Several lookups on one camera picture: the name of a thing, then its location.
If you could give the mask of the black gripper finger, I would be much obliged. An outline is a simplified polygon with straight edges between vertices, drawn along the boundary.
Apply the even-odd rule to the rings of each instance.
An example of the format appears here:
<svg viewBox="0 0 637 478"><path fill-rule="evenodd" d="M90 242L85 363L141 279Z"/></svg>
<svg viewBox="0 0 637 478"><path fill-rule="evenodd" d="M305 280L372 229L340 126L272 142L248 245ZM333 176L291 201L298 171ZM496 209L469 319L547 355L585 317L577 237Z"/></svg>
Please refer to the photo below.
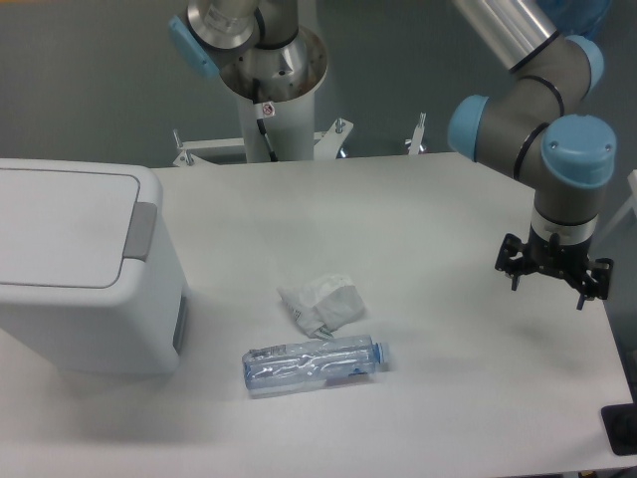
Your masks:
<svg viewBox="0 0 637 478"><path fill-rule="evenodd" d="M587 301L608 299L613 268L612 259L600 258L595 261L585 261L575 268L560 272L559 278L579 293L577 310L582 310Z"/></svg>
<svg viewBox="0 0 637 478"><path fill-rule="evenodd" d="M495 269L503 272L511 280L511 289L516 291L521 277L535 272L531 244L524 243L512 233L506 234L498 253Z"/></svg>

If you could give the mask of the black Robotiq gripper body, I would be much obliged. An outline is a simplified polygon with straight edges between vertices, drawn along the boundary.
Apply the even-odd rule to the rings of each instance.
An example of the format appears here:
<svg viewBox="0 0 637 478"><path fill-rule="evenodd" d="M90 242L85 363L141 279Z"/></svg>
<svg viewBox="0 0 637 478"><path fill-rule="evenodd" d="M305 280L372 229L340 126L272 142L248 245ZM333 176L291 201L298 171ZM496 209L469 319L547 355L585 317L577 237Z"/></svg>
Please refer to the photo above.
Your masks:
<svg viewBox="0 0 637 478"><path fill-rule="evenodd" d="M531 226L529 241L523 246L519 276L542 274L556 279L583 279L588 272L592 236L576 244L563 244L559 234L541 237Z"/></svg>

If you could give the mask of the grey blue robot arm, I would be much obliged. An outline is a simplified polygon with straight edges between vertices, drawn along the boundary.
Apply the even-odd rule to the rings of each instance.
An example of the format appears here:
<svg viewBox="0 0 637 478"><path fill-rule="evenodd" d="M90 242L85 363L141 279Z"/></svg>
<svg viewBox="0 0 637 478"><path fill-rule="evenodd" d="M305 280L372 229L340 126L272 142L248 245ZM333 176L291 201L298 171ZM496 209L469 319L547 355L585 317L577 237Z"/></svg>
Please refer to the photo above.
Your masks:
<svg viewBox="0 0 637 478"><path fill-rule="evenodd" d="M605 121L576 113L603 74L599 48L563 36L533 1L460 1L457 9L516 82L498 100L464 99L449 145L534 192L529 236L507 235L496 269L513 282L533 273L562 280L581 302L606 299L613 262L588 252L616 136ZM168 33L192 70L220 78L237 99L249 161L318 157L314 94L326 51L301 25L296 2L192 1Z"/></svg>

